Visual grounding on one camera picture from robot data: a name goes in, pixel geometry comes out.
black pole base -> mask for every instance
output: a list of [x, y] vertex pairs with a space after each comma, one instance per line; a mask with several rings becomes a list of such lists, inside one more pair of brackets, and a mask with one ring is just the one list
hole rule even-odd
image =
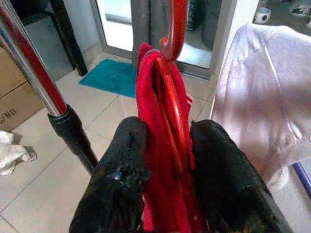
[[75, 111], [67, 105], [67, 111], [62, 116], [48, 114], [48, 117], [57, 135], [64, 139], [71, 152], [78, 156], [87, 171], [92, 174], [98, 160]]

pink cloth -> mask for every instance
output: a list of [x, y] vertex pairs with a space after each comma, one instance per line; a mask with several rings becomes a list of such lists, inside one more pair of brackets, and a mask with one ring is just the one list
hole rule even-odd
[[211, 119], [268, 182], [311, 156], [311, 37], [248, 24], [233, 40]]

teal bath mat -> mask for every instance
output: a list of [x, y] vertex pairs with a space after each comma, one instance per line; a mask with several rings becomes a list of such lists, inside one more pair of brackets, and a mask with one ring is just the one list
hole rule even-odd
[[103, 60], [79, 84], [135, 98], [136, 69], [132, 64]]

